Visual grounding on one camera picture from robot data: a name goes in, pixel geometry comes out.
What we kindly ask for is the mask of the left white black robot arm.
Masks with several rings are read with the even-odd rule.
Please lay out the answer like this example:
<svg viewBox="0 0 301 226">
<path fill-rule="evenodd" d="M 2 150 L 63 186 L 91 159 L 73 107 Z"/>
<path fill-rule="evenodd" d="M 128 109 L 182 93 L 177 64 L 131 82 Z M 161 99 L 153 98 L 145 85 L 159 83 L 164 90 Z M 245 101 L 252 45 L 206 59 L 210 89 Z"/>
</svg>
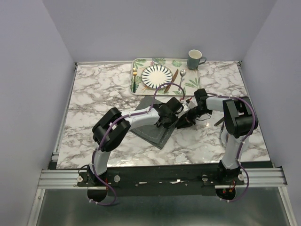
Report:
<svg viewBox="0 0 301 226">
<path fill-rule="evenodd" d="M 188 111 L 188 106 L 175 97 L 163 103 L 150 96 L 143 98 L 132 112 L 111 108 L 92 128 L 98 147 L 87 169 L 89 182 L 94 186 L 107 183 L 105 174 L 111 151 L 121 144 L 128 132 L 162 149 L 179 119 Z"/>
</svg>

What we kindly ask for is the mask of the grey cloth napkin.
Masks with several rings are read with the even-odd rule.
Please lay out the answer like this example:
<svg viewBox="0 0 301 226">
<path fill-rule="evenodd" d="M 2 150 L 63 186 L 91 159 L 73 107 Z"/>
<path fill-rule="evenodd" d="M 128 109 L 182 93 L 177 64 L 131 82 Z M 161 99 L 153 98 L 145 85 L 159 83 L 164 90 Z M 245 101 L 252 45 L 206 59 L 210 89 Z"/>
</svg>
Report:
<svg viewBox="0 0 301 226">
<path fill-rule="evenodd" d="M 167 105 L 177 110 L 177 112 L 182 107 L 182 104 L 175 97 L 172 97 L 166 103 L 151 97 L 145 97 L 135 110 L 138 115 L 132 115 L 128 120 L 130 121 L 130 131 L 132 133 L 153 146 L 162 149 L 175 129 L 178 120 L 168 129 L 164 127 L 157 128 L 156 122 L 159 120 L 159 115 L 155 110 L 157 105 Z"/>
</svg>

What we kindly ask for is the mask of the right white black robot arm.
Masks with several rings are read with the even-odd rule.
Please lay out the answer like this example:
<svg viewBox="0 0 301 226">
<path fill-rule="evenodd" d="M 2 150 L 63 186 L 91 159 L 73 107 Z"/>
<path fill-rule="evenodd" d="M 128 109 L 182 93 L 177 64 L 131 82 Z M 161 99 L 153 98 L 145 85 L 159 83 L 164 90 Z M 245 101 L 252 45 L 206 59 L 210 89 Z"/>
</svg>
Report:
<svg viewBox="0 0 301 226">
<path fill-rule="evenodd" d="M 236 178 L 241 169 L 242 153 L 249 146 L 249 136 L 258 127 L 258 120 L 254 113 L 249 97 L 209 96 L 205 89 L 194 92 L 197 105 L 190 107 L 176 123 L 176 128 L 183 129 L 196 124 L 196 119 L 213 111 L 223 112 L 223 129 L 221 141 L 225 146 L 225 153 L 220 160 L 216 178 L 223 185 Z"/>
</svg>

